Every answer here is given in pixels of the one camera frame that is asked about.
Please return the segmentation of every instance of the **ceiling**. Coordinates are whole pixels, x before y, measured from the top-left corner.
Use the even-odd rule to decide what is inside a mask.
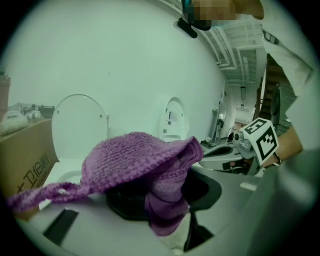
[[[158,0],[182,14],[181,0]],[[216,64],[223,72],[237,109],[236,121],[250,123],[254,116],[257,89],[264,76],[267,53],[262,45],[261,25],[249,15],[241,15],[221,27],[208,31],[194,28],[213,51]],[[245,87],[245,99],[241,100],[240,87]]]

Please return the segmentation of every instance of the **purple knitted hat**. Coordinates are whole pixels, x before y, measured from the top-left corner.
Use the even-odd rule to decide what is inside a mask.
[[[144,132],[132,132],[98,144],[82,164],[80,184],[53,183],[29,189],[7,200],[14,212],[39,205],[45,199],[53,203],[71,202],[93,193],[130,182],[148,174],[149,189],[160,199],[176,202],[188,169],[203,158],[199,142],[190,137],[166,143]]]

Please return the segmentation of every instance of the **toilet bowl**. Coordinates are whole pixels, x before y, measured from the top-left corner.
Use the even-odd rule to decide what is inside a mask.
[[[109,115],[91,97],[73,94],[64,98],[52,116],[52,139],[59,162],[55,163],[43,186],[51,183],[79,184],[82,163],[90,151],[107,139]]]

